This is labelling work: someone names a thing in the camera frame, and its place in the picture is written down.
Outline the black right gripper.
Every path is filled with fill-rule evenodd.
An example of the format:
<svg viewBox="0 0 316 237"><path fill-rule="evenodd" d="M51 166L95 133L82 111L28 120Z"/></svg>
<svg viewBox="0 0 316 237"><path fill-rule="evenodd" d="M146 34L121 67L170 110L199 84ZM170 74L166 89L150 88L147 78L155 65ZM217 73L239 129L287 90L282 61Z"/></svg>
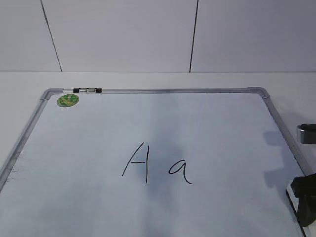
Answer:
<svg viewBox="0 0 316 237"><path fill-rule="evenodd" d="M291 188L299 199L298 221L307 227L316 220L316 174L294 178Z"/></svg>

